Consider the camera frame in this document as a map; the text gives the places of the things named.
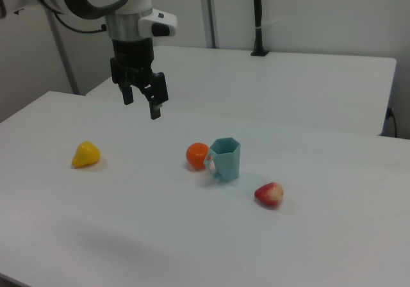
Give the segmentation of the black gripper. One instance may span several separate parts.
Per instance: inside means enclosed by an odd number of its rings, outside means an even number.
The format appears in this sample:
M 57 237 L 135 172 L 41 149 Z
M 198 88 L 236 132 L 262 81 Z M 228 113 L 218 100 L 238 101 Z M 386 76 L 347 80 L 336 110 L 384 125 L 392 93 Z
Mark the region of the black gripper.
M 162 104 L 168 101 L 168 90 L 164 73 L 154 73 L 151 69 L 153 40 L 112 40 L 112 44 L 114 57 L 110 60 L 111 76 L 122 93 L 124 104 L 134 102 L 132 86 L 135 86 L 142 90 L 148 100 L 151 119 L 160 118 Z

